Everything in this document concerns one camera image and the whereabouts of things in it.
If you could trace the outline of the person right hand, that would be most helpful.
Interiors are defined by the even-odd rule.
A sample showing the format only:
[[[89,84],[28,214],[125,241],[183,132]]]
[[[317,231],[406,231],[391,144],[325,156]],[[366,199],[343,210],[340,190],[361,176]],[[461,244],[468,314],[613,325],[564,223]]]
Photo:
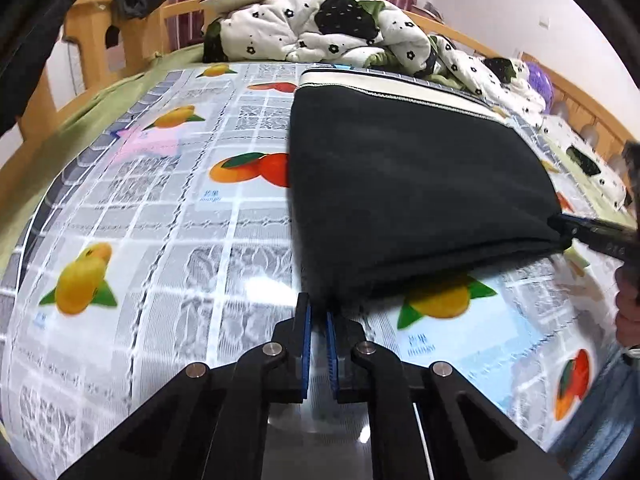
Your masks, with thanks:
[[[616,339],[624,347],[640,344],[639,271],[623,264],[615,272]]]

